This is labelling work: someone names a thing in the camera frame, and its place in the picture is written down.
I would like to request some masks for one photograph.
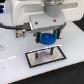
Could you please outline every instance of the black cable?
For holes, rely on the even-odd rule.
[[[1,27],[1,28],[4,28],[4,29],[21,30],[21,29],[18,28],[18,27],[6,26],[6,25],[3,25],[2,23],[0,23],[0,27]]]
[[[19,25],[19,26],[6,26],[0,23],[0,27],[4,29],[11,29],[11,30],[26,30],[26,31],[31,30],[29,23],[24,23],[23,25]]]

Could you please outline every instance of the metal bracket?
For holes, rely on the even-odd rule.
[[[15,31],[16,37],[24,37],[25,36],[25,30],[16,30]]]

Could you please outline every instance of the screw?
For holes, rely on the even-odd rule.
[[[38,25],[38,22],[35,22],[36,25]]]
[[[54,19],[54,22],[56,22],[56,19]]]

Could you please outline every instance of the white table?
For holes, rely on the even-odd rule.
[[[10,14],[1,14],[0,22],[12,25]],[[51,70],[84,61],[84,32],[73,22],[68,22],[61,34],[61,49],[67,59],[29,68],[25,53],[32,49],[46,47],[36,44],[33,34],[26,32],[25,37],[16,38],[13,30],[0,29],[0,84],[7,84],[29,78]]]

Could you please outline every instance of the blue suction cup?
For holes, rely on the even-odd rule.
[[[56,37],[51,33],[42,33],[40,43],[44,45],[51,45],[56,42]]]

